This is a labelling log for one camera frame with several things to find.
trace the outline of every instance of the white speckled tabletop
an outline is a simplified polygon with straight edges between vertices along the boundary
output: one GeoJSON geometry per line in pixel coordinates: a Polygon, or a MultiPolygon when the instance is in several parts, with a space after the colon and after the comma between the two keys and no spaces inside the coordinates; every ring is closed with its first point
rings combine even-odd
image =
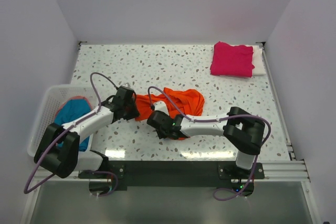
{"type": "MultiPolygon", "coordinates": [[[[98,71],[137,94],[154,85],[173,90],[196,89],[205,98],[203,115],[226,113],[239,106],[272,125],[260,161],[287,161],[289,155],[276,104],[264,76],[243,79],[210,75],[212,45],[82,45],[71,84],[89,84],[98,71]]],[[[115,93],[108,81],[95,77],[102,99],[115,93]]],[[[224,137],[194,136],[183,141],[159,140],[145,121],[119,121],[97,131],[92,150],[124,160],[235,160],[237,149],[224,137]]]]}

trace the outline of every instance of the gray wall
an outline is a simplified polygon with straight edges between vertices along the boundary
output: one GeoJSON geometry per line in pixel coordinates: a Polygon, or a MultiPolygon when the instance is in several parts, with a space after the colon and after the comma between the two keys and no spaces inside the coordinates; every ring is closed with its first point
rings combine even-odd
{"type": "Polygon", "coordinates": [[[0,0],[0,223],[19,223],[27,141],[44,91],[70,79],[77,40],[56,0],[0,0]]]}
{"type": "Polygon", "coordinates": [[[336,0],[291,0],[266,45],[294,150],[334,223],[336,0]]]}
{"type": "Polygon", "coordinates": [[[57,0],[89,42],[266,41],[290,0],[57,0]]]}

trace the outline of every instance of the pink towel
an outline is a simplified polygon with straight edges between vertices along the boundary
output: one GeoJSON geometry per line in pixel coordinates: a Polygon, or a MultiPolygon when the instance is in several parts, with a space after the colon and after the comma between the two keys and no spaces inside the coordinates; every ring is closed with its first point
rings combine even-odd
{"type": "Polygon", "coordinates": [[[214,58],[210,67],[214,76],[252,77],[253,47],[230,46],[218,42],[214,46],[214,58]]]}

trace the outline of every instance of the cable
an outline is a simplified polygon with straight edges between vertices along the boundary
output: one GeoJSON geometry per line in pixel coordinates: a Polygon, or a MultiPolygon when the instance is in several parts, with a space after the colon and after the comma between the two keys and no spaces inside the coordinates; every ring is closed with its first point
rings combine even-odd
{"type": "Polygon", "coordinates": [[[106,193],[106,194],[97,194],[98,197],[108,196],[111,193],[113,193],[116,190],[116,188],[118,187],[118,177],[116,176],[116,174],[114,174],[112,172],[105,172],[105,171],[100,171],[100,170],[85,170],[84,172],[86,172],[86,173],[92,173],[92,174],[108,174],[108,175],[111,175],[112,177],[115,178],[115,180],[116,180],[115,181],[115,186],[113,188],[110,187],[112,189],[110,189],[108,191],[108,193],[106,193]]]}
{"type": "MultiPolygon", "coordinates": [[[[149,103],[150,103],[150,107],[152,108],[153,107],[153,102],[152,102],[152,98],[151,98],[151,93],[150,93],[150,90],[151,89],[156,89],[158,90],[160,93],[162,93],[170,102],[171,104],[176,108],[176,110],[186,119],[188,119],[189,121],[193,121],[193,122],[198,122],[198,123],[214,123],[214,122],[221,122],[221,121],[225,121],[225,120],[228,120],[228,119],[234,119],[234,118],[253,118],[253,119],[258,119],[258,120],[262,120],[266,125],[267,125],[267,129],[268,129],[268,132],[264,138],[264,140],[262,141],[261,145],[263,146],[263,144],[267,141],[267,139],[269,138],[270,134],[271,134],[271,125],[270,123],[264,119],[264,118],[261,118],[259,116],[256,116],[256,115],[231,115],[231,116],[226,116],[224,118],[220,118],[220,119],[207,119],[207,120],[198,120],[198,119],[191,119],[189,116],[187,116],[186,114],[184,114],[178,107],[177,105],[173,102],[173,100],[165,93],[163,92],[161,89],[155,87],[155,86],[150,86],[148,87],[148,97],[149,97],[149,103]]],[[[230,200],[230,199],[233,199],[233,198],[236,198],[237,196],[240,196],[243,191],[246,189],[246,187],[248,186],[248,184],[250,183],[250,180],[251,178],[253,177],[254,175],[254,172],[255,172],[255,169],[256,169],[256,166],[257,166],[257,159],[258,159],[258,155],[255,157],[254,159],[254,162],[252,164],[252,168],[251,168],[251,173],[244,185],[244,187],[239,191],[237,192],[235,195],[232,195],[230,197],[227,197],[227,198],[218,198],[215,194],[216,192],[218,191],[221,191],[221,190],[227,190],[227,188],[219,188],[219,189],[216,189],[214,190],[213,192],[213,197],[216,199],[216,200],[219,200],[219,201],[227,201],[227,200],[230,200]]]]}
{"type": "MultiPolygon", "coordinates": [[[[100,111],[100,109],[101,109],[101,99],[100,99],[100,96],[99,96],[99,94],[98,94],[97,88],[96,88],[96,86],[94,85],[94,83],[93,83],[93,79],[92,79],[93,75],[95,75],[95,74],[98,74],[98,75],[104,77],[104,78],[107,79],[109,82],[111,82],[111,83],[114,85],[114,87],[115,87],[116,89],[118,89],[118,87],[114,84],[114,82],[111,81],[107,76],[103,75],[102,73],[98,73],[98,72],[93,72],[93,73],[91,73],[91,75],[90,75],[90,82],[91,82],[93,91],[95,92],[95,94],[96,94],[96,96],[97,96],[97,99],[98,99],[98,109],[97,109],[97,111],[93,111],[92,113],[88,114],[87,116],[85,116],[85,117],[82,118],[81,120],[78,120],[78,122],[77,122],[76,124],[79,124],[79,123],[85,121],[86,119],[92,117],[93,115],[96,115],[96,114],[100,111]]],[[[35,190],[37,187],[39,187],[40,185],[42,185],[44,182],[46,182],[47,180],[49,180],[50,178],[52,178],[52,177],[55,175],[55,174],[51,174],[51,175],[49,175],[48,177],[46,177],[46,178],[44,178],[43,180],[41,180],[40,182],[38,182],[35,186],[33,186],[32,188],[28,189],[30,183],[32,182],[32,180],[33,180],[33,178],[34,178],[34,176],[35,176],[35,174],[36,174],[36,172],[37,172],[37,170],[38,170],[38,168],[39,168],[39,166],[41,165],[43,159],[46,157],[46,155],[48,154],[48,152],[49,152],[49,151],[51,150],[51,148],[58,142],[58,140],[60,140],[66,133],[68,133],[68,132],[69,132],[72,128],[74,128],[75,126],[76,126],[76,125],[71,125],[70,127],[66,128],[61,134],[59,134],[59,135],[58,135],[58,136],[51,142],[51,144],[50,144],[50,145],[46,148],[46,150],[42,153],[42,155],[41,155],[41,157],[39,158],[39,160],[37,161],[37,163],[36,163],[36,165],[35,165],[35,167],[34,167],[32,173],[29,175],[29,177],[28,177],[28,179],[27,179],[26,185],[25,185],[24,190],[23,190],[24,194],[29,194],[29,193],[31,193],[33,190],[35,190]]]]}

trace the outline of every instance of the laundry basket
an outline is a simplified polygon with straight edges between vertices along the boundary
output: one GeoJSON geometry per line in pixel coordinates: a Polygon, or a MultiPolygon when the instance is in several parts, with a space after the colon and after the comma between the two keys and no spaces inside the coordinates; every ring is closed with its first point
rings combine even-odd
{"type": "MultiPolygon", "coordinates": [[[[60,106],[70,98],[83,96],[88,99],[92,108],[98,105],[98,99],[91,86],[64,84],[50,87],[42,100],[29,138],[28,154],[35,156],[37,147],[50,123],[54,122],[56,112],[60,106]]],[[[93,136],[90,136],[87,152],[90,151],[93,136]]]]}

